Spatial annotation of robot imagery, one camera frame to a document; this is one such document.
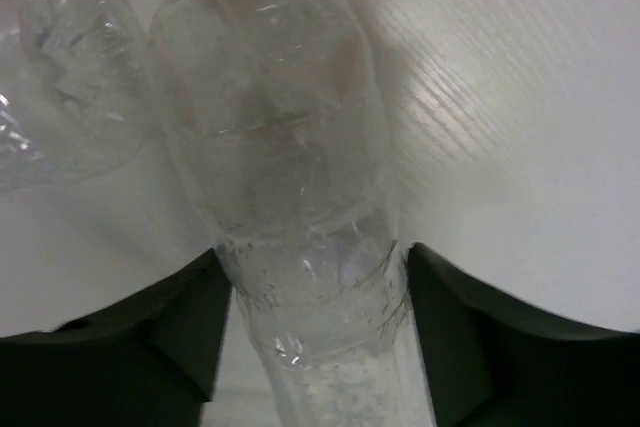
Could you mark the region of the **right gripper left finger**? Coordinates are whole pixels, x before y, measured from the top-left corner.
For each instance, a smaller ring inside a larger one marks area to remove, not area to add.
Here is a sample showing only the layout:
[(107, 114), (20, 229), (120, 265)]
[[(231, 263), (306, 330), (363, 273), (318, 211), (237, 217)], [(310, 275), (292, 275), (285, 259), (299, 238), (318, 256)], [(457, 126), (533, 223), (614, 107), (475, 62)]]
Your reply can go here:
[(231, 291), (209, 250), (53, 331), (2, 338), (2, 425), (199, 425), (215, 395)]

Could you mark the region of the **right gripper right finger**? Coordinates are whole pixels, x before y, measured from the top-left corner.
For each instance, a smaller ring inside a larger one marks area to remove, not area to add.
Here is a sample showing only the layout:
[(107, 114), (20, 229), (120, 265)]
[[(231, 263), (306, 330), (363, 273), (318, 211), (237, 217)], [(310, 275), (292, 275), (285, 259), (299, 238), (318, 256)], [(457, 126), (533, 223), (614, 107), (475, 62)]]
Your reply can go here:
[(421, 244), (406, 268), (436, 425), (638, 425), (638, 334), (536, 308)]

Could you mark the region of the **large clear crushed bottle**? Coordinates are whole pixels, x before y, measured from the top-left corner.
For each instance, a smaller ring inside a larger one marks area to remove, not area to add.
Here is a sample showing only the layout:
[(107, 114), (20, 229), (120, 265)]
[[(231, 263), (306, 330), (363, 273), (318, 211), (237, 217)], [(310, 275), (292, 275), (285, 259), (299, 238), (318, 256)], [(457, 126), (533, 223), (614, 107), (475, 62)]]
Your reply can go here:
[(346, 0), (165, 0), (168, 139), (285, 426), (430, 421), (368, 39)]

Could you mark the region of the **clear ribbed bottle white cap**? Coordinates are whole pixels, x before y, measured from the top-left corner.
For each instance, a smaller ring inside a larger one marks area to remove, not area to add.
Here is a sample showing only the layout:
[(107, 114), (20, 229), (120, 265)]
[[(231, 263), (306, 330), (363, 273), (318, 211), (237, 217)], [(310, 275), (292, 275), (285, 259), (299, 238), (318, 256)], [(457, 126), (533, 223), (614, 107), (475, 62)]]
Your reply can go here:
[(149, 137), (149, 54), (128, 0), (1, 0), (1, 190), (74, 183)]

